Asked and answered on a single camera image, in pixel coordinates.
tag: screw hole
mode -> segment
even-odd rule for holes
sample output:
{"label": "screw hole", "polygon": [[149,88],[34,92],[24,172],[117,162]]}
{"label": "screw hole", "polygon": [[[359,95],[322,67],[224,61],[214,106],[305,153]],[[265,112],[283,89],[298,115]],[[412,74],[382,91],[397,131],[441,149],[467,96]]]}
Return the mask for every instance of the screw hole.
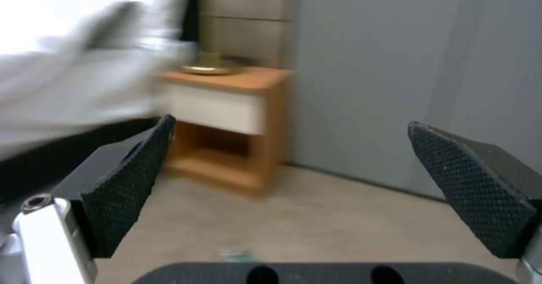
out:
{"label": "screw hole", "polygon": [[259,265],[248,273],[246,284],[279,284],[279,275],[272,268]]}
{"label": "screw hole", "polygon": [[372,284],[404,284],[403,277],[393,268],[385,265],[374,267],[371,271]]}
{"label": "screw hole", "polygon": [[43,197],[41,197],[41,196],[34,197],[33,199],[30,199],[28,201],[28,205],[30,207],[34,207],[34,206],[37,206],[37,205],[41,205],[44,201],[45,201],[45,199]]}

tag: wooden cabinet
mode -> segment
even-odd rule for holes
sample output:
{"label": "wooden cabinet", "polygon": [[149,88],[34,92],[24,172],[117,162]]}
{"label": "wooden cabinet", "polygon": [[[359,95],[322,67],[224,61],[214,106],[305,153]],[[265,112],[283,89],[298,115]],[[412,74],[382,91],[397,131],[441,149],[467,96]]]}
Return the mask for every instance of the wooden cabinet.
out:
{"label": "wooden cabinet", "polygon": [[177,118],[166,168],[214,186],[263,194],[285,158],[287,70],[162,74],[166,111]]}

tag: small object on floor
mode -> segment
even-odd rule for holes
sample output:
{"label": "small object on floor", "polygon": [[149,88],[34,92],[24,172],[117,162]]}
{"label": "small object on floor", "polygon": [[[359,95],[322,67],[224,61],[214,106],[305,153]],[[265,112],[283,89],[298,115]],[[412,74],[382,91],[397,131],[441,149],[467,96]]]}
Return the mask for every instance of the small object on floor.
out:
{"label": "small object on floor", "polygon": [[223,249],[220,251],[220,257],[228,263],[251,263],[257,262],[248,251],[237,251],[232,249]]}

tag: open shelf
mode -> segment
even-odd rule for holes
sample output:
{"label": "open shelf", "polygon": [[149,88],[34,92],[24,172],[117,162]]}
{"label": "open shelf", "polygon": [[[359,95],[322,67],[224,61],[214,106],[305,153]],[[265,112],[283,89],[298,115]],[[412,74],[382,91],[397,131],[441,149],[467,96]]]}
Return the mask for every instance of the open shelf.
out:
{"label": "open shelf", "polygon": [[167,170],[250,195],[263,191],[253,144],[258,136],[186,122],[176,123],[175,135]]}
{"label": "open shelf", "polygon": [[186,157],[171,160],[169,168],[214,181],[228,180],[228,183],[243,188],[260,188],[257,176],[246,157],[219,151],[199,149]]}

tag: gray wall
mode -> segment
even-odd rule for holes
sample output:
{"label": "gray wall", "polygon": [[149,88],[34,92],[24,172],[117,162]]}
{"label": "gray wall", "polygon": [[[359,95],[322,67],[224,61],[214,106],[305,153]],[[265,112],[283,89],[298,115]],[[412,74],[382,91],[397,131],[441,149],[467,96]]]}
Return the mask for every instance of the gray wall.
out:
{"label": "gray wall", "polygon": [[293,161],[440,197],[419,120],[542,172],[541,2],[300,0]]}

